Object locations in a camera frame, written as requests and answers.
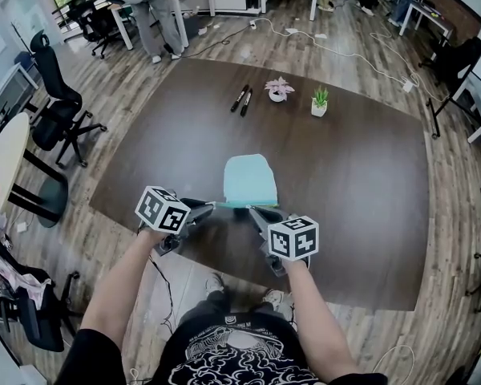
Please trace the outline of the person's left white shoe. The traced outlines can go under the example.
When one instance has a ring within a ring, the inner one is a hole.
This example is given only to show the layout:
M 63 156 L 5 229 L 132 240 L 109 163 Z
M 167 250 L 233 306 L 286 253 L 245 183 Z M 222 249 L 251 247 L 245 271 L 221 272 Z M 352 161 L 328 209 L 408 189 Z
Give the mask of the person's left white shoe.
M 220 275 L 211 273 L 205 282 L 205 291 L 207 294 L 214 292 L 224 292 L 224 283 Z

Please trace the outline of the person's dark trousers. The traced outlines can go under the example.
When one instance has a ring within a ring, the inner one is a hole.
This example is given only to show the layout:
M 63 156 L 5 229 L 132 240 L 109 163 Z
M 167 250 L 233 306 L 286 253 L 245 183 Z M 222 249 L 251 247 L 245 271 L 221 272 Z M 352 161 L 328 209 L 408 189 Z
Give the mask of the person's dark trousers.
M 286 320 L 286 316 L 280 312 L 280 307 L 274 309 L 267 302 L 261 302 L 253 306 L 250 310 L 250 314 L 267 314 L 277 318 Z M 220 315 L 225 316 L 231 313 L 231 302 L 229 294 L 224 292 L 214 292 L 209 294 L 207 298 L 200 301 L 194 308 L 186 312 L 180 319 L 179 324 L 183 324 L 193 318 L 198 318 L 206 315 Z

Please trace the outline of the black high-back office chair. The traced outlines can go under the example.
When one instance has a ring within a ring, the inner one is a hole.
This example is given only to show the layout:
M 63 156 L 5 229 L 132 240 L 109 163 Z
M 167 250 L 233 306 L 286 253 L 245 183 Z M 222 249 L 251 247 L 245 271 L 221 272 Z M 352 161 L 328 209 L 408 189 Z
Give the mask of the black high-back office chair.
M 60 168 L 63 166 L 61 159 L 71 146 L 79 164 L 85 168 L 87 162 L 81 156 L 78 137 L 96 129 L 106 132 L 107 127 L 103 124 L 90 124 L 86 127 L 82 125 L 85 118 L 91 118 L 93 115 L 82 109 L 82 96 L 63 80 L 57 56 L 43 30 L 31 39 L 30 50 L 46 92 L 54 100 L 52 104 L 40 111 L 39 122 L 32 134 L 33 141 L 43 151 L 52 150 L 58 142 L 62 141 L 63 146 L 55 163 Z

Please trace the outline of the black marker pen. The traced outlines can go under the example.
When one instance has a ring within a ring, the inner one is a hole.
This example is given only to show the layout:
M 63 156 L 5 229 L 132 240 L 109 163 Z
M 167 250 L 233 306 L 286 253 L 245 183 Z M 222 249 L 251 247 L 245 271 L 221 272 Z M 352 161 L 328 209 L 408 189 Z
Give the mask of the black marker pen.
M 253 89 L 250 88 L 249 91 L 248 91 L 248 93 L 247 93 L 247 95 L 246 95 L 246 98 L 245 98 L 245 101 L 244 101 L 244 103 L 243 103 L 243 106 L 242 106 L 242 108 L 241 108 L 241 110 L 240 110 L 240 116 L 241 116 L 241 117 L 245 117 L 245 116 L 246 116 L 252 96 L 253 96 Z
M 245 84 L 243 86 L 243 88 L 241 89 L 240 94 L 237 96 L 236 100 L 234 101 L 233 105 L 231 106 L 230 112 L 236 111 L 236 109 L 239 107 L 239 105 L 241 103 L 241 100 L 243 99 L 245 94 L 248 92 L 248 90 L 249 90 L 249 85 Z

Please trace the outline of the black swivel chair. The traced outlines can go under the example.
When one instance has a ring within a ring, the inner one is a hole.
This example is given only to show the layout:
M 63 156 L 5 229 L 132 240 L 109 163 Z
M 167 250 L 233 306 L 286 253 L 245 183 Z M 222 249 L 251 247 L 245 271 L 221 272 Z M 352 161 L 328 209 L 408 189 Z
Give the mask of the black swivel chair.
M 91 55 L 95 56 L 96 51 L 101 49 L 99 57 L 104 59 L 107 46 L 121 39 L 111 10 L 106 7 L 97 9 L 92 0 L 71 0 L 68 7 L 68 18 L 79 25 L 89 43 L 96 44 Z

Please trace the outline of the person's right forearm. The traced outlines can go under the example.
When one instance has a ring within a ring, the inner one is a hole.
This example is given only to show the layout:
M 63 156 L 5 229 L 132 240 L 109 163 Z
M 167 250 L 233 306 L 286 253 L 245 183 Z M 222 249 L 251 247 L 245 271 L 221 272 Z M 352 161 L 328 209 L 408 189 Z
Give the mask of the person's right forearm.
M 330 383 L 348 374 L 359 374 L 346 336 L 322 298 L 306 264 L 285 261 L 295 305 L 297 333 L 312 372 Z

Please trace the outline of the black padded office chair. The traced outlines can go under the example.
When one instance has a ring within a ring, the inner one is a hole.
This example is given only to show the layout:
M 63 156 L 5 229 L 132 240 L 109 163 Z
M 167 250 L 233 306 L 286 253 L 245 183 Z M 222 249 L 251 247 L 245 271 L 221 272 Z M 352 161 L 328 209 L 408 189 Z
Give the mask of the black padded office chair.
M 428 67 L 433 71 L 435 86 L 442 83 L 449 91 L 459 86 L 459 72 L 475 63 L 481 55 L 481 40 L 478 37 L 469 38 L 459 46 L 453 46 L 449 40 L 441 36 L 440 40 L 432 39 L 430 46 L 435 58 L 425 58 L 418 67 Z

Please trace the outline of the person's black printed t-shirt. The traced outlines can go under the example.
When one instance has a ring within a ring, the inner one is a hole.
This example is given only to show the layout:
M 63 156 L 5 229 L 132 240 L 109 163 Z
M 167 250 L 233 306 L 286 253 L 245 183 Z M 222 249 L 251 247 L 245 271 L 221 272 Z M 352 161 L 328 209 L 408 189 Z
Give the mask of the person's black printed t-shirt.
M 105 334 L 77 332 L 55 385 L 126 385 L 121 352 Z M 296 331 L 263 313 L 209 314 L 182 323 L 145 385 L 325 385 Z

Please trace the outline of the pink plant in white pot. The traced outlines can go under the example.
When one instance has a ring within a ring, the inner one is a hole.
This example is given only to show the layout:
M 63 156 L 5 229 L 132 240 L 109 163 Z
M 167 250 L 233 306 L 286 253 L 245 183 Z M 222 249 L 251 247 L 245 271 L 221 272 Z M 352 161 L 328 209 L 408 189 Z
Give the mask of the pink plant in white pot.
M 283 78 L 270 80 L 265 84 L 265 90 L 269 92 L 269 98 L 274 103 L 286 101 L 289 93 L 295 92 L 294 88 Z

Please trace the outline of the person's left forearm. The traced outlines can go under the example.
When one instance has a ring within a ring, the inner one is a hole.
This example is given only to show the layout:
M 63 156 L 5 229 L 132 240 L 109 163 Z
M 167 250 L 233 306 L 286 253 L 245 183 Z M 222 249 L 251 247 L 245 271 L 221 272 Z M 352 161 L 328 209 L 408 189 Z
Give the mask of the person's left forearm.
M 152 250 L 167 236 L 150 228 L 139 231 L 124 255 L 97 285 L 83 316 L 83 329 L 96 330 L 118 348 L 123 346 L 143 272 Z

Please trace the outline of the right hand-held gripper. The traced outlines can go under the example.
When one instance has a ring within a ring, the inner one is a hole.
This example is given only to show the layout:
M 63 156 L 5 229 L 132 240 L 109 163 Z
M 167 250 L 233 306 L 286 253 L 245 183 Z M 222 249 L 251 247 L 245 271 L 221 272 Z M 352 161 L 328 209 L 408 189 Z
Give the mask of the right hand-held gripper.
M 286 274 L 284 260 L 301 260 L 309 267 L 309 258 L 319 251 L 319 224 L 316 221 L 272 207 L 250 205 L 248 211 L 264 240 L 260 250 L 276 276 Z

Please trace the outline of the person's white shoe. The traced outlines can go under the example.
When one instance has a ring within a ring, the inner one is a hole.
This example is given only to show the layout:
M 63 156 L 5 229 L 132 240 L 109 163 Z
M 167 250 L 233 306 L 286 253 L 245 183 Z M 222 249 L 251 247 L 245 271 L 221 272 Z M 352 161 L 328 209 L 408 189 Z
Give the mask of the person's white shoe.
M 272 289 L 267 290 L 264 297 L 262 298 L 262 302 L 267 302 L 274 309 L 278 308 L 284 300 L 285 293 L 283 291 Z
M 207 294 L 214 292 L 224 292 L 224 283 L 220 275 L 211 273 L 205 282 L 205 291 Z

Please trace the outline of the person's right white shoe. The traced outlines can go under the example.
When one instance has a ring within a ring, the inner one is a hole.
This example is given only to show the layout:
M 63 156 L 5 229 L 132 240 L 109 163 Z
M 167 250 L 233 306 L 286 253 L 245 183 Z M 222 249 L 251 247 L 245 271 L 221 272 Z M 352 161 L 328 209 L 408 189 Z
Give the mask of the person's right white shoe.
M 284 300 L 285 293 L 283 291 L 272 289 L 267 290 L 264 297 L 262 298 L 262 302 L 267 302 L 274 309 L 278 308 Z

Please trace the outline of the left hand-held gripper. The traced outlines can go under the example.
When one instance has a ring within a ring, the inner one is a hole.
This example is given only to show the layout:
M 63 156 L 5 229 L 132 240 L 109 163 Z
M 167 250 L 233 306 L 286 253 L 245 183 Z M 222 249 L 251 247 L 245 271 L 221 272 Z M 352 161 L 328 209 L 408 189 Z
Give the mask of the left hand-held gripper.
M 213 201 L 187 197 L 179 200 L 165 188 L 147 186 L 135 208 L 140 219 L 137 233 L 143 229 L 165 233 L 166 237 L 154 247 L 162 257 L 177 249 L 189 228 L 209 217 L 214 209 Z

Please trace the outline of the cream round table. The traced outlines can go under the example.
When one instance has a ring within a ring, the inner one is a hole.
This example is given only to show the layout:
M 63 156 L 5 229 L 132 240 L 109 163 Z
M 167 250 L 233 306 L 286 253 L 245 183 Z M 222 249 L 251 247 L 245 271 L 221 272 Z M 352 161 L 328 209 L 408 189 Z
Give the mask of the cream round table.
M 29 135 L 30 119 L 25 112 L 18 113 L 0 132 L 0 214 L 11 203 L 37 216 L 43 227 L 51 228 L 61 220 L 67 206 L 67 178 L 26 148 Z M 23 160 L 48 175 L 38 194 L 15 183 Z

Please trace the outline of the light blue pencil pouch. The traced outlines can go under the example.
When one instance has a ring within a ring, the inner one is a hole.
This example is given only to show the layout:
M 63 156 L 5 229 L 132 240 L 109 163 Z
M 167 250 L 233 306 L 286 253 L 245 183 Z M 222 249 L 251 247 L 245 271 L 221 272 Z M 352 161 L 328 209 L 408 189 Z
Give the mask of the light blue pencil pouch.
M 278 206 L 273 170 L 261 154 L 231 157 L 224 167 L 224 206 Z

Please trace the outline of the green plant in white pot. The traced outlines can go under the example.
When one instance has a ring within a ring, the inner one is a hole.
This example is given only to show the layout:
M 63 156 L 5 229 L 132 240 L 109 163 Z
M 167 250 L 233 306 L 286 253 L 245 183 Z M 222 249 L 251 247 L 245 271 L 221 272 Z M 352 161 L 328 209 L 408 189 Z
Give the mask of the green plant in white pot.
M 325 87 L 317 87 L 312 96 L 311 114 L 315 117 L 322 117 L 328 107 L 329 92 Z

